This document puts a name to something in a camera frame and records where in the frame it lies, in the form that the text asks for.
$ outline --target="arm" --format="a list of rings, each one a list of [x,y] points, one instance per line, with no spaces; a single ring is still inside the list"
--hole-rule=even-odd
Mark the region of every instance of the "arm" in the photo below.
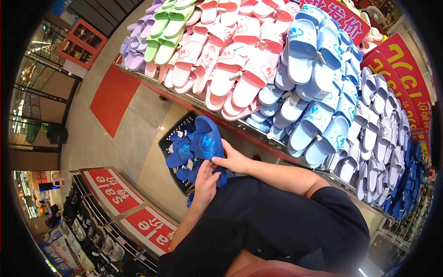
[[[214,164],[231,171],[248,174],[260,181],[283,191],[290,191],[310,198],[314,192],[329,184],[320,176],[304,168],[268,164],[251,160],[222,140],[227,158],[212,158]]]

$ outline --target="hand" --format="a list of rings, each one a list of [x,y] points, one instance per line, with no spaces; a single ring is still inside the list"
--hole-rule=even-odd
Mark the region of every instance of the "hand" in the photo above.
[[[209,203],[215,196],[216,184],[215,182],[220,177],[221,172],[212,174],[212,171],[217,167],[209,160],[204,160],[197,173],[195,179],[195,193],[192,205],[197,204],[200,208],[206,209]]]
[[[211,161],[216,165],[229,169],[230,171],[248,174],[251,159],[235,150],[226,140],[221,139],[221,144],[226,152],[227,159],[213,157]]]

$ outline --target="black plastic basket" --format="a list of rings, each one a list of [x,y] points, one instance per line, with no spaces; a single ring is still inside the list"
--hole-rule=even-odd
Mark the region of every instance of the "black plastic basket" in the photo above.
[[[165,158],[170,155],[170,152],[168,149],[172,143],[171,136],[179,130],[180,126],[193,122],[197,116],[198,115],[194,111],[188,112],[179,121],[177,121],[177,123],[175,123],[174,126],[171,129],[169,129],[165,133],[165,135],[159,140],[159,147],[162,150],[163,156],[165,156]],[[179,187],[179,189],[183,193],[183,195],[188,196],[190,193],[189,189],[192,186],[192,183],[189,181],[182,181],[179,178],[177,178],[174,170],[175,170],[174,168],[169,169],[169,173],[171,174],[172,179],[174,179],[175,184]]]

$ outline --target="red floor mat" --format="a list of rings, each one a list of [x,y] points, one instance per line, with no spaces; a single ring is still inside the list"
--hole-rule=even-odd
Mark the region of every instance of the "red floor mat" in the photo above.
[[[101,125],[114,138],[118,125],[140,80],[111,65],[89,107]]]

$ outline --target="red cabinet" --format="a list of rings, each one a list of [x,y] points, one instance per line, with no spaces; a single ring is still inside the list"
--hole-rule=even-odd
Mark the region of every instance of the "red cabinet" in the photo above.
[[[89,69],[107,41],[102,33],[79,19],[63,41],[58,55]]]

